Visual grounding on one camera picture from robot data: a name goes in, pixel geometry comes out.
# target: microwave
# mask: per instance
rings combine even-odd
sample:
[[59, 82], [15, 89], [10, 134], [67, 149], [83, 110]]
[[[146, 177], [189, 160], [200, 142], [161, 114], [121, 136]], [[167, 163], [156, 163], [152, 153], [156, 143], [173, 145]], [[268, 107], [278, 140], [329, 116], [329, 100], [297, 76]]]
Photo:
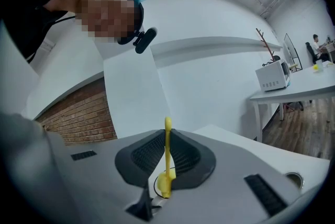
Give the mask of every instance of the microwave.
[[287, 87], [291, 79], [288, 65], [283, 59], [256, 70], [256, 75], [262, 91]]

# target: seated person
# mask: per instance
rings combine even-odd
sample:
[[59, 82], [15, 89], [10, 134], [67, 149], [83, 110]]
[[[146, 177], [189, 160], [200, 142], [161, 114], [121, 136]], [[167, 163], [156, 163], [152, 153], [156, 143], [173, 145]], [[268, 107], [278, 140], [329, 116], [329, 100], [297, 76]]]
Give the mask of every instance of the seated person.
[[312, 49], [314, 51], [315, 56], [317, 59], [321, 59], [322, 61], [329, 61], [329, 56], [328, 54], [324, 54], [321, 52], [321, 50], [327, 45], [326, 43], [319, 45], [319, 37], [314, 34], [313, 35], [314, 43], [312, 45]]

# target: wooden floor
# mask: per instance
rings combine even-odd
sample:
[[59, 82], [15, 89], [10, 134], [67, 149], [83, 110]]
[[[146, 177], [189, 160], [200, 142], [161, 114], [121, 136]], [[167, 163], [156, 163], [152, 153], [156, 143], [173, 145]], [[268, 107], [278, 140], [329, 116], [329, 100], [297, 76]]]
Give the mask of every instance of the wooden floor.
[[284, 121], [279, 113], [263, 130], [263, 143], [313, 157], [331, 159], [335, 150], [335, 98], [332, 99], [333, 114], [327, 122], [326, 99], [303, 102], [304, 111], [298, 103], [291, 103], [295, 111], [287, 111]]

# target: yellow item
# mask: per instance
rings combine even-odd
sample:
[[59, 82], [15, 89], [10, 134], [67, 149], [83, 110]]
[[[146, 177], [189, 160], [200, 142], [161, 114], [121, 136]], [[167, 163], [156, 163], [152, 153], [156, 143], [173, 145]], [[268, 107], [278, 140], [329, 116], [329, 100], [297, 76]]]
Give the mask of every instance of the yellow item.
[[170, 117], [165, 118], [165, 173], [161, 173], [158, 176], [157, 188], [162, 192], [164, 198], [171, 196], [171, 181], [176, 178], [174, 170], [170, 174], [170, 132], [172, 129], [172, 121]]

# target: brick wall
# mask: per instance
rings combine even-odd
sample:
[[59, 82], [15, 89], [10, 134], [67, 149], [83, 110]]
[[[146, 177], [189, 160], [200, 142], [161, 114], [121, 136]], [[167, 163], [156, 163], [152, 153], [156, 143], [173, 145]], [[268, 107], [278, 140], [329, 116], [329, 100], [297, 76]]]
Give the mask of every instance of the brick wall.
[[104, 78], [71, 93], [36, 121], [48, 131], [59, 133], [66, 145], [117, 138], [107, 105]]

